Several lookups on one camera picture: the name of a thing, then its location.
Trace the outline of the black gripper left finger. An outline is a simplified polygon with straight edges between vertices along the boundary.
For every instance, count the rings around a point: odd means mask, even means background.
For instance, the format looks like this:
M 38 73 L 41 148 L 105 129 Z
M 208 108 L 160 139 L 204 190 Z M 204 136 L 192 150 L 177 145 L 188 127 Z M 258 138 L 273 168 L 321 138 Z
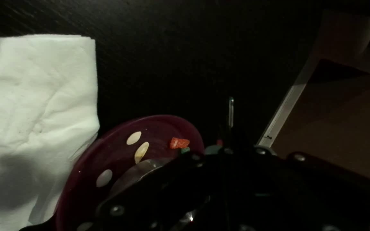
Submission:
M 183 154 L 113 194 L 93 231 L 217 231 L 218 157 Z

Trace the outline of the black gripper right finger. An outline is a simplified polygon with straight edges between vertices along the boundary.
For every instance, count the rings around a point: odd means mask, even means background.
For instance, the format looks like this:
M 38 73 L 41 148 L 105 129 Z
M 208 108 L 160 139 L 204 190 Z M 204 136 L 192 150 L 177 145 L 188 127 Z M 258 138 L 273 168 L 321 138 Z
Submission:
M 303 152 L 282 159 L 255 147 L 254 154 L 299 231 L 370 231 L 370 179 Z

